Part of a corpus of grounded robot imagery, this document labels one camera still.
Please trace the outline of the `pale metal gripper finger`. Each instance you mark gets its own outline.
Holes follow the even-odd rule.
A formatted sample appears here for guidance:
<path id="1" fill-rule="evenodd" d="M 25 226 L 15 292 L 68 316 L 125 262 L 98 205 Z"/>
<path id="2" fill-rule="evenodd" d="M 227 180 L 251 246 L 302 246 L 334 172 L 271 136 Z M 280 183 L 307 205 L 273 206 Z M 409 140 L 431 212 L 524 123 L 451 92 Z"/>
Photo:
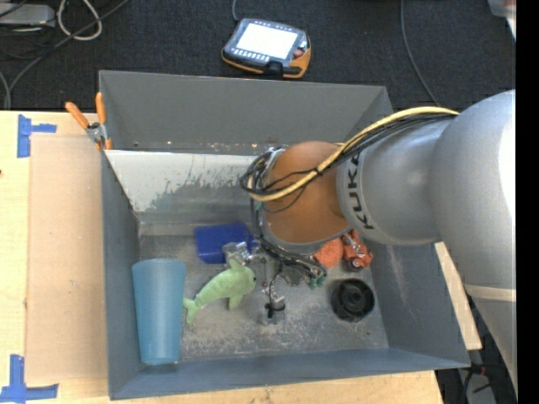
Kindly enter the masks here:
<path id="1" fill-rule="evenodd" d="M 258 315 L 258 323 L 264 326 L 277 325 L 284 321 L 286 316 L 286 298 L 283 295 L 268 295 Z"/>
<path id="2" fill-rule="evenodd" d="M 230 268 L 249 266 L 254 262 L 254 255 L 246 242 L 229 242 L 221 250 Z"/>

